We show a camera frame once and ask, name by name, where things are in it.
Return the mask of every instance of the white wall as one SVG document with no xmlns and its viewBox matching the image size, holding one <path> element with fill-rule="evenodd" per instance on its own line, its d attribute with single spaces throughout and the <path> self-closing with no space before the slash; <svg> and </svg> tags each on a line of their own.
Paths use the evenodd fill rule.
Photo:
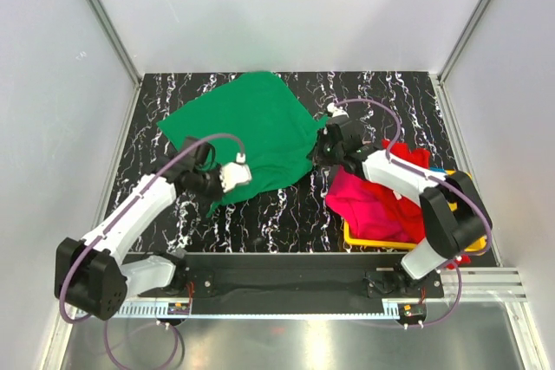
<svg viewBox="0 0 555 370">
<path fill-rule="evenodd" d="M 501 254 L 555 363 L 554 51 L 553 0 L 493 0 L 447 89 Z"/>
<path fill-rule="evenodd" d="M 102 0 L 140 71 L 438 71 L 478 0 Z"/>
<path fill-rule="evenodd" d="M 132 94 L 85 0 L 0 0 L 0 368 L 37 365 L 56 246 L 90 230 Z"/>
</svg>

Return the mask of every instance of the pink cloth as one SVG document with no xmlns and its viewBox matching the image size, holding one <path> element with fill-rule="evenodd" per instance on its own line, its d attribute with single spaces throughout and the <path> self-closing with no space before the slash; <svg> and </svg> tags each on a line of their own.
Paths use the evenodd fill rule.
<svg viewBox="0 0 555 370">
<path fill-rule="evenodd" d="M 340 167 L 326 204 L 349 223 L 353 237 L 409 243 L 410 236 L 401 223 L 388 218 L 380 200 L 362 187 L 364 182 Z"/>
</svg>

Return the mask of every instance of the cable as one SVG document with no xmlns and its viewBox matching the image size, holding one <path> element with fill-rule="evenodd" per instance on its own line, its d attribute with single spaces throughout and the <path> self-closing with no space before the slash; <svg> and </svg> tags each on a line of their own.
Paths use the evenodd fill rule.
<svg viewBox="0 0 555 370">
<path fill-rule="evenodd" d="M 132 337 L 136 336 L 138 333 L 142 332 L 144 329 L 150 328 L 152 326 L 153 326 L 152 322 L 149 322 L 148 324 L 141 325 L 140 327 L 131 331 L 129 334 L 126 334 L 125 338 L 123 340 L 121 340 L 121 341 L 117 342 L 115 345 L 111 346 L 110 349 L 112 351 L 114 351 L 116 348 L 119 348 L 122 345 L 127 344 Z M 88 333 L 85 333 L 85 341 L 87 342 L 89 352 L 92 355 L 104 355 L 104 354 L 106 354 L 107 353 L 106 348 L 104 348 L 101 351 L 95 351 L 94 350 L 93 345 L 92 345 L 92 341 L 90 340 L 90 335 L 87 335 L 87 334 Z"/>
<path fill-rule="evenodd" d="M 473 252 L 464 251 L 463 254 L 469 255 L 469 256 L 478 256 L 478 255 L 483 255 L 484 253 L 489 251 L 491 246 L 492 246 L 492 228 L 490 227 L 489 223 L 487 222 L 486 216 L 481 211 L 481 209 L 478 207 L 478 205 L 476 205 L 474 203 L 474 201 L 472 201 L 464 193 L 462 193 L 456 187 L 452 186 L 451 184 L 444 181 L 443 179 L 437 178 L 435 176 L 426 176 L 426 174 L 424 172 L 421 172 L 420 170 L 414 168 L 413 166 L 411 166 L 407 163 L 404 163 L 402 160 L 391 158 L 391 148 L 397 142 L 397 140 L 399 139 L 399 136 L 401 136 L 401 120 L 399 119 L 397 114 L 395 114 L 395 112 L 393 110 L 391 110 L 389 107 L 383 105 L 379 101 L 375 101 L 375 100 L 371 100 L 371 99 L 363 99 L 363 98 L 348 99 L 348 100 L 339 101 L 338 103 L 336 103 L 336 106 L 341 106 L 342 104 L 347 104 L 347 103 L 369 103 L 369 104 L 374 104 L 374 105 L 382 108 L 383 110 L 385 110 L 387 113 L 389 113 L 393 117 L 393 119 L 395 120 L 395 124 L 397 125 L 397 130 L 395 132 L 395 136 L 394 136 L 393 140 L 391 140 L 389 142 L 388 147 L 386 147 L 386 149 L 385 149 L 386 158 L 389 160 L 390 163 L 392 163 L 394 165 L 400 166 L 401 168 L 404 168 L 407 171 L 410 171 L 412 173 L 416 173 L 417 175 L 419 175 L 423 178 L 430 179 L 430 180 L 434 181 L 437 184 L 443 185 L 445 188 L 447 188 L 449 191 L 451 191 L 454 195 L 456 195 L 457 197 L 462 199 L 462 201 L 464 201 L 472 209 L 474 214 L 476 214 L 480 218 L 480 221 L 483 223 L 484 229 L 486 230 L 486 247 L 484 247 L 484 249 L 482 249 L 482 250 L 477 250 L 477 251 L 473 251 Z"/>
<path fill-rule="evenodd" d="M 426 301 L 426 287 L 424 286 L 420 291 L 420 300 L 418 301 L 418 303 L 422 305 L 425 301 Z"/>
<path fill-rule="evenodd" d="M 156 323 L 153 323 L 152 325 L 157 326 L 157 325 L 159 325 L 159 322 L 157 321 Z M 173 344 L 173 350 L 172 350 L 172 353 L 170 354 L 170 356 L 168 357 L 168 359 L 166 361 L 164 361 L 164 363 L 162 365 L 156 367 L 154 370 L 164 370 L 164 369 L 168 368 L 168 366 L 172 363 L 173 359 L 175 358 L 175 355 L 177 354 L 177 347 L 180 344 L 179 331 L 174 326 L 171 326 L 171 325 L 167 325 L 166 328 L 172 329 L 172 332 L 173 332 L 173 337 L 175 339 L 175 342 Z M 104 323 L 104 347 L 106 348 L 106 353 L 108 354 L 108 357 L 115 364 L 116 367 L 118 367 L 120 370 L 132 370 L 130 367 L 122 365 L 118 361 L 118 359 L 115 358 L 114 353 L 112 352 L 112 348 L 110 347 L 110 344 L 108 342 L 108 321 L 106 321 Z"/>
<path fill-rule="evenodd" d="M 178 153 L 178 155 L 175 158 L 170 160 L 164 167 L 162 167 L 162 169 L 160 169 L 158 172 L 156 172 L 154 177 L 150 181 L 148 181 L 148 183 L 145 185 L 145 187 L 142 190 L 139 191 L 138 195 L 136 195 L 131 200 L 131 202 L 128 205 L 126 205 L 123 208 L 123 210 L 121 210 L 120 213 L 117 216 L 115 216 L 114 219 L 106 226 L 106 228 L 103 231 L 104 236 L 106 236 L 114 228 L 114 226 L 118 223 L 118 221 L 120 221 L 121 218 L 123 216 L 125 216 L 126 213 L 131 209 L 131 207 L 133 207 L 135 205 L 135 203 L 137 201 L 139 201 L 139 199 L 145 194 L 145 192 L 147 192 L 150 189 L 150 187 L 154 184 L 156 179 L 158 179 L 160 176 L 162 176 L 172 166 L 177 164 L 190 151 L 194 150 L 195 148 L 202 145 L 203 143 L 206 143 L 210 140 L 215 140 L 215 139 L 235 140 L 239 145 L 240 153 L 243 154 L 243 155 L 245 154 L 245 145 L 243 144 L 241 139 L 238 138 L 237 136 L 233 135 L 233 134 L 230 134 L 230 133 L 215 133 L 215 134 L 211 134 L 209 136 L 206 136 L 205 138 L 203 138 L 201 140 L 197 140 L 195 143 L 188 146 L 185 150 Z M 65 322 L 67 322 L 68 324 L 76 324 L 77 322 L 85 321 L 90 317 L 90 314 L 86 314 L 86 315 L 82 316 L 81 318 L 76 318 L 76 319 L 71 318 L 68 315 L 68 312 L 65 309 L 65 301 L 66 301 L 66 296 L 68 294 L 69 284 L 71 283 L 71 280 L 73 279 L 73 276 L 75 275 L 75 272 L 79 269 L 79 267 L 81 266 L 81 263 L 83 262 L 85 257 L 93 250 L 93 248 L 101 240 L 102 240 L 102 236 L 98 236 L 97 238 L 95 238 L 91 242 L 91 244 L 89 246 L 85 247 L 85 250 L 77 257 L 77 259 L 75 259 L 74 263 L 71 265 L 71 268 L 69 268 L 69 272 L 68 272 L 68 274 L 66 275 L 66 278 L 63 281 L 62 290 L 60 291 L 59 307 L 60 307 L 60 315 L 62 316 L 63 320 Z"/>
<path fill-rule="evenodd" d="M 191 311 L 193 310 L 193 295 L 194 295 L 194 282 L 191 281 L 187 284 L 187 292 L 189 293 L 189 316 L 191 316 Z"/>
<path fill-rule="evenodd" d="M 460 297 L 462 296 L 462 274 L 460 272 L 460 268 L 459 265 L 455 262 L 451 263 L 454 266 L 454 270 L 457 272 L 457 296 L 454 298 L 453 301 L 453 305 L 451 305 L 451 308 L 440 318 L 430 321 L 430 322 L 425 322 L 424 323 L 424 327 L 431 327 L 432 325 L 435 324 L 440 324 L 442 322 L 444 322 L 449 316 L 451 316 L 453 314 L 453 312 L 457 309 L 457 307 L 459 306 L 459 302 L 460 302 Z"/>
</svg>

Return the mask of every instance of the red cloth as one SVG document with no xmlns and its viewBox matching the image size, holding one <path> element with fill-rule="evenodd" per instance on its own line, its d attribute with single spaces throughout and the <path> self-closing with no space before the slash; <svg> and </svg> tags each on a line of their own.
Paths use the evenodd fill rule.
<svg viewBox="0 0 555 370">
<path fill-rule="evenodd" d="M 389 219 L 383 204 L 371 191 L 364 190 L 364 182 L 340 167 L 326 195 L 326 205 L 347 221 L 353 237 L 410 242 L 401 224 Z"/>
<path fill-rule="evenodd" d="M 382 145 L 387 147 L 389 140 L 383 140 Z M 426 149 L 418 148 L 410 152 L 406 143 L 395 143 L 391 153 L 417 166 L 427 169 L 430 167 L 430 152 Z M 401 223 L 402 228 L 410 236 L 412 243 L 419 243 L 426 236 L 424 233 L 422 210 L 418 205 L 408 198 L 402 197 L 397 199 L 389 188 L 374 184 L 373 182 L 364 181 L 362 187 L 367 191 L 371 191 L 382 202 L 389 219 Z"/>
</svg>

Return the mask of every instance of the metal frame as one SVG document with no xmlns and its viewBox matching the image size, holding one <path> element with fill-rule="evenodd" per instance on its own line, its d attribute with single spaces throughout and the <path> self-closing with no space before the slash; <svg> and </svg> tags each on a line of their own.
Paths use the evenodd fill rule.
<svg viewBox="0 0 555 370">
<path fill-rule="evenodd" d="M 140 87 L 141 83 L 139 83 L 135 88 L 133 97 L 129 100 L 127 105 L 120 134 L 118 135 L 118 140 L 115 145 L 114 157 L 110 161 L 108 175 L 102 188 L 101 200 L 99 201 L 96 209 L 95 221 L 92 224 L 91 230 L 104 219 L 104 214 L 106 213 L 106 209 L 108 207 L 110 192 L 112 191 L 115 175 L 118 171 L 121 155 L 123 154 L 127 133 L 131 127 L 131 120 L 133 119 L 135 106 L 137 104 L 137 100 L 139 99 Z M 54 325 L 52 326 L 52 331 L 44 348 L 44 354 L 42 355 L 39 366 L 39 368 L 43 370 L 59 369 L 62 367 L 63 356 L 65 355 L 66 347 L 69 342 L 69 336 L 71 335 L 71 329 L 73 327 L 61 318 L 58 313 L 58 308 L 56 308 L 53 312 L 55 314 Z M 68 312 L 70 316 L 75 315 L 77 309 L 73 307 L 68 308 Z"/>
<path fill-rule="evenodd" d="M 526 294 L 515 268 L 461 268 L 461 302 L 526 302 Z M 441 272 L 445 297 L 455 297 L 459 288 L 457 274 Z M 441 300 L 429 299 L 428 302 Z"/>
<path fill-rule="evenodd" d="M 474 11 L 472 12 L 472 15 L 470 16 L 470 19 L 468 19 L 465 28 L 462 30 L 457 43 L 454 45 L 451 54 L 447 58 L 447 61 L 443 65 L 443 68 L 438 73 L 438 78 L 440 81 L 444 82 L 449 77 L 449 74 L 451 74 L 454 64 L 459 59 L 459 56 L 462 53 L 463 49 L 467 46 L 468 40 L 478 26 L 481 18 L 484 16 L 484 12 L 486 11 L 490 2 L 492 2 L 492 0 L 479 0 L 478 4 L 474 8 Z"/>
<path fill-rule="evenodd" d="M 131 55 L 129 55 L 127 49 L 123 45 L 123 42 L 121 41 L 120 36 L 115 30 L 114 24 L 108 16 L 108 13 L 106 12 L 104 5 L 102 4 L 102 1 L 87 0 L 87 2 L 90 5 L 92 11 L 95 13 L 95 16 L 98 19 L 98 22 L 101 25 L 102 29 L 106 33 L 110 45 L 112 45 L 112 47 L 114 48 L 114 52 L 118 55 L 118 58 L 125 68 L 127 75 L 129 75 L 129 78 L 131 79 L 133 84 L 135 86 L 138 86 L 140 84 L 140 80 L 142 79 L 142 75 L 135 67 L 133 60 L 131 59 Z"/>
<path fill-rule="evenodd" d="M 462 138 L 462 132 L 460 130 L 459 121 L 454 113 L 453 103 L 451 98 L 445 89 L 445 85 L 440 82 L 439 76 L 436 74 L 429 75 L 432 81 L 432 86 L 434 87 L 435 97 L 437 99 L 438 106 L 441 110 L 441 116 L 443 117 L 444 125 L 447 130 L 447 136 L 449 142 L 451 143 L 451 148 L 453 149 L 454 160 L 457 163 L 457 167 L 464 172 L 470 173 L 474 178 L 474 184 L 476 189 L 480 192 L 480 181 L 476 177 L 476 172 L 472 166 L 472 162 L 468 157 L 467 146 L 464 139 Z M 495 256 L 495 260 L 499 266 L 503 266 L 503 261 L 500 256 L 499 247 L 495 241 L 495 233 L 493 233 L 492 241 L 492 251 Z"/>
<path fill-rule="evenodd" d="M 505 307 L 525 368 L 534 370 L 550 369 L 528 303 L 506 302 Z"/>
<path fill-rule="evenodd" d="M 121 305 L 120 310 L 111 319 L 133 318 L 133 319 L 179 319 L 182 316 L 196 320 L 319 320 L 319 321 L 350 321 L 350 320 L 398 320 L 399 306 L 396 302 L 382 300 L 382 313 L 367 314 L 195 314 L 194 308 L 191 313 L 176 315 L 169 312 L 170 304 L 181 303 L 189 306 L 189 298 L 131 298 Z M 84 316 L 84 311 L 77 311 L 76 316 Z"/>
</svg>

